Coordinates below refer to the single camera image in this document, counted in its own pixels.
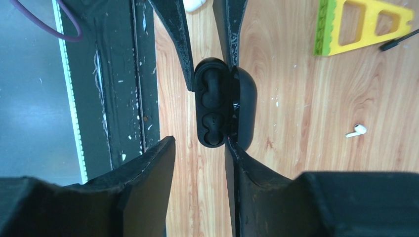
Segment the black earbud charging case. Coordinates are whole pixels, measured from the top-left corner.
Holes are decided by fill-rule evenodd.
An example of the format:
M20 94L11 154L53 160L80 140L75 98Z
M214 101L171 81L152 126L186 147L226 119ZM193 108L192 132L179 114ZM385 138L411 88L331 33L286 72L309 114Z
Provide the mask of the black earbud charging case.
M254 135L257 88L244 69L230 69L218 58L206 58L195 68L197 137L217 148L231 139L247 150Z

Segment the white earbud case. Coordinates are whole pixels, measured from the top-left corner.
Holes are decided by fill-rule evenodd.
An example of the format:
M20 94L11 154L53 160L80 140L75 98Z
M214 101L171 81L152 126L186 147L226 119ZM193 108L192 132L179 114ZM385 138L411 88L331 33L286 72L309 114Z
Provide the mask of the white earbud case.
M194 12L202 7L206 3L206 0L183 0L184 9L186 12Z

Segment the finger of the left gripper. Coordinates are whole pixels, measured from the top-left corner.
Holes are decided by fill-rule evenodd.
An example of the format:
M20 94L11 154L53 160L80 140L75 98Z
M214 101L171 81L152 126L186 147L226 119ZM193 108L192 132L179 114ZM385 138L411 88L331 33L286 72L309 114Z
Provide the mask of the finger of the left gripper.
M186 87L194 92L194 63L184 3L181 0L149 0L169 34L178 55Z
M240 33L247 0L214 0L212 4L222 56L229 67L239 65Z

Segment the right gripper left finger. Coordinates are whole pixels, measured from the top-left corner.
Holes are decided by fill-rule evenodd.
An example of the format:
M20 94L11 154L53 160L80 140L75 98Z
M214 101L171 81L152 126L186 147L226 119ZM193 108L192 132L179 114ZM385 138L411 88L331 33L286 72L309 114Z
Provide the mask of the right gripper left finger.
M3 237L162 237L175 139L87 183L59 186L34 177L1 178Z

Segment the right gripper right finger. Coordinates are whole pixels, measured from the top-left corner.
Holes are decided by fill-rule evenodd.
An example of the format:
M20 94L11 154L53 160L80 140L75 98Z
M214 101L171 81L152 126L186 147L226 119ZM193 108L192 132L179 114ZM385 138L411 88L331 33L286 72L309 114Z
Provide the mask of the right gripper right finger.
M225 169L235 237L416 237L419 176L306 171L289 179L229 140Z

